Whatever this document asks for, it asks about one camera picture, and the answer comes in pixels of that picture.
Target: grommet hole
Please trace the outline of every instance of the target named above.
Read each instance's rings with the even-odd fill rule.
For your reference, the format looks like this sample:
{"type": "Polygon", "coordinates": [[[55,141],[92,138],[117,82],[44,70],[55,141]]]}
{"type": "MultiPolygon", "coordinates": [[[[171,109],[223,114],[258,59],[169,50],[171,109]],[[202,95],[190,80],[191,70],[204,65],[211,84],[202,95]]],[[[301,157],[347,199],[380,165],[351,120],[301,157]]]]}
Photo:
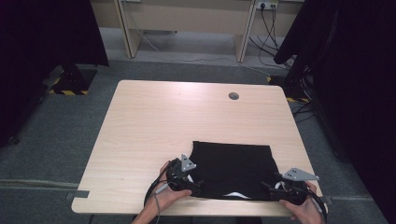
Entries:
{"type": "Polygon", "coordinates": [[[239,99],[239,94],[236,92],[230,92],[230,94],[228,94],[228,97],[230,97],[230,99],[232,100],[237,100],[239,99]]]}

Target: black curtain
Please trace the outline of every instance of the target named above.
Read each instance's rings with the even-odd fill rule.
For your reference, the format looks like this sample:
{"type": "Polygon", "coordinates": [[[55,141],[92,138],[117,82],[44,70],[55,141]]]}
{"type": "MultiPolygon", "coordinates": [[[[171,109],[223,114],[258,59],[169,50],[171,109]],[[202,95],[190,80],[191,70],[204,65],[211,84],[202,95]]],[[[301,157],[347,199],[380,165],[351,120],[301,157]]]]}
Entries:
{"type": "Polygon", "coordinates": [[[0,2],[0,146],[29,114],[42,80],[67,63],[108,66],[89,0],[0,2]]]}
{"type": "Polygon", "coordinates": [[[346,153],[389,223],[396,223],[388,190],[396,187],[389,180],[396,171],[395,12],[391,0],[305,0],[276,55],[277,63],[297,55],[286,87],[298,88],[310,67],[316,110],[340,147],[334,150],[346,153]]]}

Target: gray carpet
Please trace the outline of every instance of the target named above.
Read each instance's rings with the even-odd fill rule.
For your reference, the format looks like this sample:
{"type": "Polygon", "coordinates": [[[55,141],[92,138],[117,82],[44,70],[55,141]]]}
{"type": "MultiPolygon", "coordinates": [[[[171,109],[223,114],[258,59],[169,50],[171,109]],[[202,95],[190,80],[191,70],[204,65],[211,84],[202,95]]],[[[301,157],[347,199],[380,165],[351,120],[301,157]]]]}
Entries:
{"type": "MultiPolygon", "coordinates": [[[[79,183],[114,90],[120,80],[165,80],[266,85],[267,75],[244,67],[111,61],[97,67],[88,95],[47,94],[21,129],[17,145],[0,149],[0,223],[89,223],[71,211],[67,195],[79,183]]],[[[266,69],[269,74],[286,71],[266,69]]],[[[51,78],[59,74],[53,72],[51,78]]],[[[290,103],[290,108],[299,106],[290,103]]],[[[298,115],[296,121],[311,114],[298,115]]],[[[387,223],[353,167],[337,160],[316,117],[297,122],[308,156],[329,204],[329,223],[387,223]]],[[[129,223],[129,216],[93,217],[92,223],[129,223]]],[[[293,223],[265,217],[263,223],[293,223]]]]}

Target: yellow and black tape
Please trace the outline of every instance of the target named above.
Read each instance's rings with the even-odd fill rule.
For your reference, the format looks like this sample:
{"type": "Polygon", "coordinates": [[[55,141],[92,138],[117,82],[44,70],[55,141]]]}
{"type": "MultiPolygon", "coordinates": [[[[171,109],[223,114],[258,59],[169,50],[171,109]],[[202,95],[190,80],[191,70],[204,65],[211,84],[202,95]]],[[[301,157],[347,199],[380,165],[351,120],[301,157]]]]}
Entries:
{"type": "Polygon", "coordinates": [[[56,91],[50,90],[49,94],[60,94],[60,95],[86,95],[88,91],[56,91]]]}
{"type": "MultiPolygon", "coordinates": [[[[271,81],[272,81],[272,78],[268,77],[267,78],[267,82],[268,82],[269,85],[273,84],[271,81]]],[[[299,97],[286,96],[286,99],[288,100],[288,102],[298,102],[298,103],[303,103],[303,104],[309,103],[309,99],[308,98],[299,98],[299,97]]]]}

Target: hand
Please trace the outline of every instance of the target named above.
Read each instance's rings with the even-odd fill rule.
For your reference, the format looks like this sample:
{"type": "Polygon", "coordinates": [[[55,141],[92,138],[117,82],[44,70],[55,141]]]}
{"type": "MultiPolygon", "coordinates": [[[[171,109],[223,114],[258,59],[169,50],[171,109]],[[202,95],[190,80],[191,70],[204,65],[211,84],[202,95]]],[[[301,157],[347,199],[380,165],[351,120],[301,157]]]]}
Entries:
{"type": "MultiPolygon", "coordinates": [[[[160,173],[163,171],[163,169],[166,168],[168,165],[169,161],[167,161],[163,167],[161,168],[160,173]]],[[[155,190],[160,188],[162,185],[166,183],[166,172],[161,176],[160,178],[160,183],[158,186],[151,192],[151,194],[155,193],[155,190]]],[[[181,191],[173,191],[169,187],[161,191],[159,194],[156,195],[158,204],[160,206],[160,212],[166,210],[170,205],[172,205],[174,202],[176,202],[179,199],[185,198],[189,195],[191,195],[192,192],[189,189],[183,189],[181,191]]],[[[148,199],[148,203],[156,203],[154,196],[151,196],[148,199]]]]}
{"type": "MultiPolygon", "coordinates": [[[[169,161],[167,161],[163,165],[163,168],[161,168],[160,173],[163,172],[163,170],[166,168],[168,163],[169,161]]],[[[166,189],[164,189],[163,191],[161,191],[160,193],[154,196],[155,191],[165,183],[166,183],[166,172],[164,172],[164,174],[161,176],[158,186],[151,192],[152,196],[148,198],[145,207],[140,212],[140,214],[134,219],[132,223],[147,224],[152,219],[154,219],[155,216],[157,216],[159,213],[163,212],[169,206],[171,206],[174,202],[192,194],[191,190],[189,189],[183,189],[181,191],[172,191],[169,187],[167,187],[166,189]]]]}
{"type": "MultiPolygon", "coordinates": [[[[317,193],[317,187],[315,185],[311,184],[308,181],[305,181],[305,184],[314,193],[317,193]]],[[[291,220],[295,220],[296,218],[298,218],[303,224],[324,223],[322,215],[315,207],[314,202],[312,202],[311,196],[307,196],[305,202],[301,205],[295,205],[285,200],[280,200],[279,202],[293,213],[293,215],[291,216],[291,220]]]]}

